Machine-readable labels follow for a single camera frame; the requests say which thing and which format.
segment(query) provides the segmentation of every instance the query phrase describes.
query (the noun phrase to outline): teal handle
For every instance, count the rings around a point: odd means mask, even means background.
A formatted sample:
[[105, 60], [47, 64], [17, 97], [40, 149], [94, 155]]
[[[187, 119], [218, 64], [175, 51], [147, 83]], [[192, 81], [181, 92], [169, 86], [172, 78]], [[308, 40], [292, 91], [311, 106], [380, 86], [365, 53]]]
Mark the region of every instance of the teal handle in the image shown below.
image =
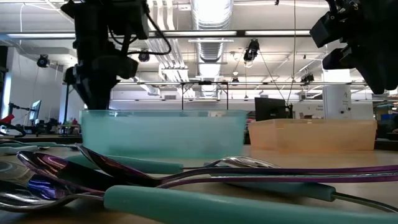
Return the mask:
[[30, 146], [56, 146], [57, 143], [56, 142], [29, 142], [26, 144], [19, 144], [19, 143], [2, 143], [0, 144], [1, 147], [21, 147], [21, 146], [26, 146], [26, 145], [30, 145]]
[[318, 200], [332, 202], [335, 200], [333, 194], [336, 189], [329, 185], [318, 183], [255, 183], [255, 182], [239, 182], [228, 183], [239, 187], [245, 187], [254, 190], [264, 190], [268, 192], [277, 192], [290, 194], [294, 196], [309, 197]]
[[[133, 159], [129, 157], [122, 156], [106, 156], [122, 165], [137, 169], [141, 172], [145, 172], [148, 174], [178, 174], [183, 171], [182, 164], [174, 164], [169, 162], [156, 162], [156, 161], [145, 161], [142, 159]], [[70, 162], [77, 163], [79, 165], [91, 168], [98, 169], [96, 165], [94, 165], [91, 161], [89, 161], [83, 155], [70, 156], [66, 158], [66, 160]]]
[[109, 188], [104, 195], [104, 206], [110, 210], [173, 224], [398, 223], [398, 215], [351, 213], [303, 205], [136, 186]]
[[4, 153], [7, 155], [16, 155], [19, 151], [35, 152], [38, 150], [39, 150], [39, 147], [37, 147], [37, 146], [0, 147], [0, 153]]

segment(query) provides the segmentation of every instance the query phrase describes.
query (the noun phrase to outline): ductwork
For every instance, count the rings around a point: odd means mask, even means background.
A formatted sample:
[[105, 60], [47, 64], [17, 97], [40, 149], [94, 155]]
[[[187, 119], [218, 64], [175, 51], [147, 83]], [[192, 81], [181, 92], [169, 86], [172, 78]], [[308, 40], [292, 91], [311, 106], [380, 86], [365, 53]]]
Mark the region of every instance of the ductwork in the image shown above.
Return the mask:
[[[231, 22], [233, 0], [191, 0], [193, 26], [196, 30], [226, 30]], [[197, 43], [199, 74], [202, 80], [217, 81], [225, 43]], [[204, 96], [216, 95], [216, 86], [203, 86]]]
[[[165, 0], [167, 6], [167, 27], [169, 30], [175, 30], [173, 22], [173, 2], [172, 0]], [[150, 16], [153, 18], [154, 2], [157, 3], [157, 25], [161, 30], [167, 30], [164, 22], [164, 5], [163, 0], [149, 0], [148, 7], [150, 10]], [[149, 26], [150, 30], [155, 30], [153, 26]], [[157, 55], [156, 59], [159, 61], [159, 77], [166, 81], [172, 82], [189, 82], [188, 70], [184, 64], [183, 57], [181, 54], [180, 46], [177, 39], [169, 39], [172, 46], [172, 52], [168, 55]], [[167, 46], [162, 39], [151, 39], [146, 40], [148, 48], [153, 52], [165, 52]], [[189, 88], [182, 90], [177, 88], [180, 95], [184, 95], [186, 98], [194, 98], [195, 92]]]

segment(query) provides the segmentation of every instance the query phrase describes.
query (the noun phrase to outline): utensil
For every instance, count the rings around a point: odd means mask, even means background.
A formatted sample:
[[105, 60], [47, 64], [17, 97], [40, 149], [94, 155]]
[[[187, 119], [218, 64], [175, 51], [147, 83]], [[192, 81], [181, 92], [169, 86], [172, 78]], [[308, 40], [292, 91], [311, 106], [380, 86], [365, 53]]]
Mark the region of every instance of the utensil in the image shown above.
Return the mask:
[[[259, 159], [253, 159], [245, 156], [231, 156], [225, 157], [223, 159], [219, 159], [217, 161], [212, 162], [211, 164], [207, 164], [203, 167], [184, 167], [183, 164], [170, 163], [170, 162], [157, 162], [157, 161], [147, 161], [142, 159], [134, 159], [130, 157], [123, 156], [103, 156], [101, 157], [112, 159], [124, 166], [137, 169], [141, 172], [145, 172], [147, 174], [178, 174], [183, 172], [186, 169], [201, 169], [201, 168], [209, 168], [215, 167], [217, 164], [225, 163], [229, 166], [235, 167], [273, 167], [274, 165], [261, 161]], [[92, 163], [86, 156], [84, 155], [75, 155], [65, 158], [68, 161], [77, 163], [79, 165], [88, 167], [90, 169], [98, 169], [94, 163]]]
[[130, 184], [141, 185], [146, 187], [174, 187], [180, 184], [192, 184], [200, 182], [224, 182], [229, 177], [213, 177], [213, 178], [196, 178], [188, 180], [179, 180], [186, 177], [202, 174], [249, 174], [261, 175], [256, 177], [231, 177], [237, 178], [239, 182], [268, 181], [268, 182], [375, 182], [375, 181], [394, 181], [398, 179], [398, 174], [363, 174], [363, 175], [325, 175], [325, 173], [317, 174], [317, 171], [326, 171], [328, 173], [337, 173], [334, 170], [341, 169], [268, 169], [268, 168], [206, 168], [196, 169], [167, 177], [151, 177], [143, 172], [126, 167], [112, 159], [101, 156], [96, 152], [87, 149], [84, 146], [77, 146], [81, 152], [92, 160], [101, 170], [107, 174], [125, 180]]
[[[137, 169], [147, 174], [178, 174], [183, 171], [183, 165], [170, 162], [146, 161], [142, 159], [133, 159], [123, 156], [106, 156], [118, 163]], [[99, 169], [94, 163], [84, 155], [75, 155], [65, 158], [67, 161], [85, 166], [90, 169]]]
[[304, 224], [308, 223], [309, 217], [312, 223], [329, 223], [330, 220], [340, 224], [398, 222], [398, 216], [390, 214], [342, 212], [303, 205], [138, 186], [114, 186], [105, 194], [99, 195], [93, 193], [69, 195], [46, 205], [36, 205], [36, 209], [30, 211], [57, 207], [76, 198], [100, 200], [109, 210], [139, 215], [162, 223]]
[[0, 161], [0, 210], [28, 212], [46, 208], [60, 199], [57, 205], [62, 206], [78, 193], [81, 191], [37, 175], [27, 167]]
[[87, 147], [76, 144], [76, 147], [81, 151], [83, 155], [76, 157], [70, 157], [70, 161], [77, 162], [78, 164], [83, 164], [84, 166], [90, 167], [92, 169], [101, 168], [102, 166], [107, 166], [108, 162], [117, 162], [118, 165], [124, 166], [124, 168], [133, 168], [141, 172], [146, 172], [144, 170], [149, 170], [151, 174], [174, 174], [173, 172], [180, 173], [182, 169], [204, 169], [211, 167], [220, 167], [218, 164], [228, 165], [228, 167], [246, 167], [246, 168], [275, 168], [273, 170], [268, 170], [270, 172], [276, 173], [286, 173], [286, 172], [306, 172], [311, 174], [357, 174], [357, 173], [375, 173], [375, 172], [398, 172], [398, 166], [377, 166], [377, 167], [354, 167], [354, 168], [337, 168], [337, 169], [279, 169], [280, 167], [274, 165], [270, 162], [262, 161], [259, 159], [254, 159], [244, 156], [232, 156], [220, 159], [211, 163], [207, 163], [202, 167], [183, 167], [182, 164], [173, 164], [168, 162], [155, 162], [155, 161], [145, 161], [140, 159], [133, 159], [129, 157], [119, 157], [119, 156], [103, 156], [98, 154]]
[[114, 185], [125, 185], [124, 181], [96, 170], [68, 162], [59, 157], [38, 152], [20, 151], [18, 159], [36, 174], [67, 184], [84, 192], [100, 192]]
[[366, 198], [356, 197], [339, 193], [336, 188], [318, 183], [265, 183], [265, 182], [228, 182], [226, 184], [235, 185], [251, 190], [260, 190], [266, 192], [277, 192], [282, 194], [309, 197], [326, 202], [333, 202], [336, 199], [345, 200], [347, 202], [358, 203], [367, 207], [376, 208], [385, 212], [398, 213], [398, 208], [385, 203], [369, 200]]

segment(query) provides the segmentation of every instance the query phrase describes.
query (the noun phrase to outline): red object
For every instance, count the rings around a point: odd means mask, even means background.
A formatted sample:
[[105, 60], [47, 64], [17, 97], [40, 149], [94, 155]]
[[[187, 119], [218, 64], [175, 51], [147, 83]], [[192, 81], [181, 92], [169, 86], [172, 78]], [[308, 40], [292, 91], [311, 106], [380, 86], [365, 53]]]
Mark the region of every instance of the red object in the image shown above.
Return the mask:
[[0, 119], [0, 122], [11, 124], [11, 120], [14, 118], [15, 118], [15, 116], [10, 114], [10, 115], [6, 116], [5, 118]]

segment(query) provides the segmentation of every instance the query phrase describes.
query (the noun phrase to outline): spoon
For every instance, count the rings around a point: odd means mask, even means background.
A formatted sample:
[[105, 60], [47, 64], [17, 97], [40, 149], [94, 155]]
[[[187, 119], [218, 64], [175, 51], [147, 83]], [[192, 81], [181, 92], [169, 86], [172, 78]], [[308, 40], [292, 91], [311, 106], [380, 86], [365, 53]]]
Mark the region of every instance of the spoon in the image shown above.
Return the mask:
[[60, 203], [65, 203], [66, 200], [75, 198], [101, 200], [104, 207], [109, 210], [126, 212], [161, 223], [235, 224], [266, 222], [268, 224], [284, 224], [306, 223], [308, 217], [311, 217], [313, 223], [325, 223], [323, 220], [331, 219], [338, 223], [393, 224], [398, 222], [397, 215], [342, 212], [325, 208], [310, 208], [303, 205], [260, 202], [258, 200], [137, 186], [114, 186], [108, 189], [104, 195], [69, 195], [50, 204], [36, 206], [37, 208], [41, 206], [46, 206], [46, 208], [56, 207]]
[[103, 193], [114, 185], [126, 185], [124, 181], [59, 157], [28, 151], [18, 152], [17, 157], [36, 174], [60, 181], [84, 192]]
[[249, 179], [254, 178], [256, 182], [269, 181], [277, 182], [276, 179], [280, 179], [281, 182], [351, 182], [351, 181], [384, 181], [387, 179], [398, 179], [395, 177], [396, 173], [387, 173], [385, 175], [371, 176], [370, 174], [364, 175], [325, 175], [338, 173], [341, 169], [269, 169], [269, 168], [206, 168], [196, 169], [179, 174], [169, 175], [167, 177], [151, 177], [143, 172], [135, 170], [130, 167], [126, 167], [112, 159], [104, 157], [96, 152], [89, 150], [88, 148], [77, 145], [77, 148], [85, 155], [89, 160], [96, 164], [101, 170], [107, 174], [134, 185], [141, 185], [145, 187], [175, 187], [180, 184], [188, 184], [191, 181], [195, 183], [199, 182], [228, 182], [228, 177], [213, 177], [213, 178], [198, 178], [198, 179], [187, 179], [181, 180], [186, 177], [203, 174], [249, 174], [249, 175], [262, 175], [260, 177], [232, 177], [240, 178], [240, 182], [249, 182]]
[[74, 200], [80, 190], [37, 175], [27, 167], [0, 161], [0, 210], [28, 212], [47, 208], [54, 201], [58, 206]]
[[339, 174], [356, 174], [356, 173], [367, 173], [367, 172], [390, 172], [398, 171], [398, 165], [392, 166], [376, 166], [376, 167], [354, 167], [354, 168], [337, 168], [337, 169], [281, 169], [279, 166], [274, 165], [270, 162], [254, 159], [246, 156], [231, 156], [219, 159], [217, 161], [206, 163], [202, 167], [183, 167], [182, 164], [170, 163], [170, 162], [157, 162], [157, 161], [146, 161], [141, 159], [134, 159], [130, 157], [121, 156], [103, 156], [98, 154], [87, 147], [76, 144], [76, 148], [79, 149], [82, 155], [71, 156], [66, 160], [78, 163], [80, 165], [89, 167], [91, 169], [98, 169], [98, 165], [93, 162], [90, 158], [89, 153], [96, 154], [101, 158], [102, 163], [107, 161], [114, 161], [122, 166], [133, 168], [141, 172], [150, 174], [178, 174], [184, 169], [205, 169], [211, 167], [241, 167], [241, 168], [274, 168], [273, 172], [308, 172], [308, 173], [339, 173]]

